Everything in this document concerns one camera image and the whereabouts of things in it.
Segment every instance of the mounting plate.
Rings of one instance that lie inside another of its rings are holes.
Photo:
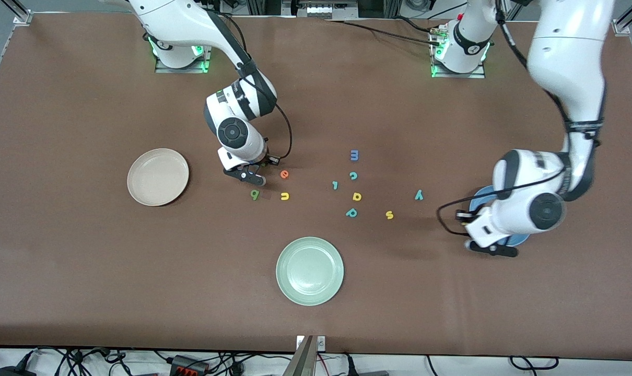
[[[318,352],[325,352],[325,336],[318,336]],[[297,336],[297,340],[295,341],[295,348],[299,348],[302,341],[305,339],[305,336]]]
[[[628,37],[629,34],[631,34],[629,32],[629,28],[619,28],[619,26],[617,25],[617,19],[614,19],[612,21],[613,24],[613,32],[615,34],[615,36],[617,37]]]
[[[198,73],[207,73],[209,71],[209,59],[212,56],[212,48],[208,45],[203,46],[204,52],[200,57],[193,60],[193,62],[182,68],[172,68],[168,67],[159,59],[156,59],[156,69],[154,72],[156,73],[190,73],[190,74],[198,74]]]
[[[446,25],[440,25],[438,27],[440,31],[446,31]],[[447,77],[447,78],[485,78],[485,69],[483,67],[483,61],[478,63],[476,69],[469,73],[456,73],[449,70],[447,67],[443,66],[442,62],[437,60],[435,57],[441,53],[445,53],[448,47],[448,37],[443,34],[434,35],[432,33],[428,34],[428,40],[436,41],[441,43],[440,46],[430,45],[430,66],[431,66],[431,76],[432,77]]]
[[[19,17],[15,17],[12,20],[12,23],[15,24],[15,26],[29,26],[30,22],[32,21],[33,11],[28,9],[27,13],[28,13],[28,16],[26,17],[26,21],[19,19]]]

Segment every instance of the floor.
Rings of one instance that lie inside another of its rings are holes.
[[[0,348],[0,367],[16,366],[21,358],[30,351],[30,348]],[[124,358],[130,373],[133,375],[157,374],[167,376],[170,366],[151,351],[122,350],[127,354]],[[182,355],[190,357],[194,361],[199,359],[216,358],[215,352],[174,352],[161,351],[162,357],[174,357]],[[281,357],[290,357],[291,354],[280,354]],[[348,374],[347,358],[342,354],[323,354],[325,366],[317,365],[313,376],[343,376]],[[271,374],[283,374],[289,360],[281,357],[264,358],[253,357],[244,362],[244,376],[268,376]],[[39,350],[30,357],[27,369],[39,375],[54,374],[58,368],[62,356],[55,350]],[[449,357],[431,355],[430,361],[434,371],[430,370],[428,358],[424,355],[363,355],[352,354],[352,359],[358,373],[386,371],[390,376],[531,376],[530,371],[515,369],[507,357]],[[554,359],[529,358],[535,367],[549,367],[554,364]],[[517,366],[525,367],[523,359],[515,358]],[[218,360],[209,362],[209,368],[216,367]],[[122,367],[110,366],[99,355],[87,357],[84,366],[91,374],[109,376],[126,376]],[[61,374],[67,374],[68,366],[63,364]],[[539,374],[550,376],[598,376],[615,374],[616,376],[632,376],[632,361],[605,361],[586,359],[560,359],[555,369],[540,371]]]

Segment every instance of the power cable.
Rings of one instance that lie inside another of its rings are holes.
[[[462,3],[462,4],[460,4],[460,5],[456,5],[456,6],[454,6],[454,7],[450,7],[450,8],[448,8],[447,10],[442,10],[441,12],[439,12],[439,13],[437,13],[437,14],[433,14],[433,15],[431,15],[430,17],[428,17],[428,18],[426,18],[426,19],[433,19],[433,18],[435,18],[436,16],[438,16],[438,15],[442,15],[442,14],[445,14],[446,12],[450,12],[450,11],[451,11],[451,10],[453,10],[453,9],[457,9],[457,8],[459,8],[459,7],[464,7],[464,5],[467,5],[467,3]],[[429,12],[429,10],[426,10],[425,12],[423,12],[423,13],[421,13],[421,14],[419,14],[419,15],[414,15],[414,17],[411,17],[411,18],[412,18],[412,19],[417,19],[417,18],[419,18],[420,16],[422,16],[423,14],[426,14],[427,12]]]
[[[348,23],[346,21],[332,21],[332,22],[337,22],[337,23],[345,24],[345,25],[349,25],[349,26],[355,26],[356,28],[362,28],[362,29],[365,29],[365,30],[374,31],[376,33],[385,34],[386,36],[400,38],[400,39],[403,39],[403,40],[410,40],[410,41],[416,41],[418,43],[425,43],[425,44],[429,44],[429,45],[439,46],[439,43],[436,42],[436,41],[419,40],[418,38],[411,38],[411,37],[408,37],[408,36],[401,36],[400,34],[395,34],[395,33],[390,33],[389,31],[385,31],[385,30],[370,28],[369,26],[360,25],[358,23]]]
[[[242,40],[242,47],[244,48],[244,52],[247,53],[247,55],[249,55],[249,52],[247,51],[247,43],[244,39],[244,33],[242,33],[242,29],[240,29],[239,25],[237,24],[237,22],[235,22],[232,17],[230,17],[230,14],[224,14],[221,12],[218,12],[217,10],[212,10],[215,14],[220,14],[223,17],[229,19],[233,25],[235,25],[235,28],[237,28],[237,32],[239,33],[239,37],[240,40]],[[242,78],[244,81],[246,81],[247,84],[251,85],[253,88],[255,88],[259,93],[261,93],[266,100],[268,100],[268,102],[273,102],[273,100],[270,99],[270,96],[268,95],[268,93],[264,92],[263,89],[259,88],[258,86],[252,84],[246,77]],[[279,159],[284,159],[286,157],[288,157],[290,155],[290,151],[292,150],[292,126],[290,126],[290,121],[288,120],[288,116],[286,116],[286,113],[283,112],[283,109],[281,109],[280,105],[278,105],[278,103],[276,103],[276,99],[274,100],[275,103],[275,107],[276,109],[278,109],[278,111],[281,113],[281,116],[283,116],[283,120],[286,122],[286,127],[288,128],[288,135],[289,135],[289,145],[288,145],[288,150],[286,151],[286,153],[280,157]]]
[[[409,24],[412,28],[414,28],[414,29],[416,29],[418,31],[422,31],[424,33],[430,33],[430,29],[421,28],[421,26],[418,26],[411,19],[408,19],[407,17],[404,17],[403,15],[397,15],[397,16],[393,17],[393,19],[401,19],[403,21],[406,21],[407,24]]]
[[[435,366],[432,365],[432,360],[430,359],[430,355],[425,355],[428,358],[428,364],[430,365],[430,371],[432,371],[432,374],[434,376],[439,376],[437,374],[437,371],[435,371]]]
[[[321,354],[318,354],[318,359],[321,361],[323,369],[325,369],[325,376],[330,376],[330,371],[328,371],[327,366],[325,365],[325,361],[323,360],[323,356]]]
[[[159,358],[163,359],[164,361],[168,361],[167,357],[164,357],[163,355],[160,354],[160,352],[154,350],[154,354],[158,355]]]
[[[522,366],[517,365],[513,361],[514,358],[523,359],[523,361],[527,363],[528,367],[522,367]],[[554,357],[554,358],[549,358],[549,359],[553,359],[555,362],[553,364],[551,364],[550,366],[547,366],[547,367],[536,367],[536,366],[534,366],[534,364],[532,364],[532,362],[529,361],[529,359],[527,359],[526,357],[524,357],[522,355],[521,356],[509,357],[509,361],[511,362],[512,366],[514,366],[516,369],[519,369],[521,371],[532,371],[532,375],[533,376],[536,376],[536,372],[537,371],[550,371],[550,369],[555,369],[555,368],[557,368],[557,366],[559,366],[559,364],[560,364],[559,358]]]

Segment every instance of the brown table surface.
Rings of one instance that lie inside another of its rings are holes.
[[[511,148],[561,146],[557,110],[500,35],[486,79],[438,79],[418,43],[317,19],[239,24],[295,133],[290,178],[266,169],[273,194],[257,202],[222,174],[202,117],[236,78],[222,53],[208,74],[154,74],[132,15],[38,14],[15,30],[0,66],[0,344],[293,350],[320,334],[332,352],[632,358],[628,38],[604,48],[595,185],[509,259],[465,250],[435,219]],[[510,28],[526,51],[535,23]],[[278,112],[254,125],[285,150]],[[126,174],[158,147],[186,157],[190,184],[145,207]],[[276,284],[278,255],[302,236],[345,264],[318,307]]]

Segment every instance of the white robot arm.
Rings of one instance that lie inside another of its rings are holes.
[[[469,73],[476,69],[497,28],[495,0],[471,0],[460,21],[447,23],[448,43],[435,55],[452,72]]]
[[[563,147],[560,152],[514,149],[497,162],[493,170],[497,197],[472,212],[457,213],[471,237],[467,248],[477,252],[517,255],[514,248],[497,242],[514,234],[556,228],[564,219],[565,202],[581,197],[593,181],[606,93],[602,46],[614,0],[540,0],[540,6],[541,18],[526,67],[559,104],[565,122]],[[478,39],[486,43],[483,34],[488,34],[488,15],[496,12],[490,7],[489,0],[471,0],[462,17],[462,21],[469,19],[466,12],[476,10],[478,29],[485,29]],[[457,39],[451,39],[459,46]],[[466,46],[450,46],[449,50],[453,60],[458,51],[466,56],[460,67],[474,69],[480,59],[474,61],[466,55]]]
[[[129,0],[129,3],[152,45],[159,47],[159,59],[166,66],[190,64],[197,57],[191,48],[196,45],[218,48],[235,65],[240,78],[207,98],[204,117],[222,145],[218,156],[224,173],[240,181],[264,185],[265,178],[249,171],[249,165],[277,165],[280,157],[268,154],[266,140],[250,121],[274,110],[276,90],[269,79],[258,70],[223,21],[192,0]]]

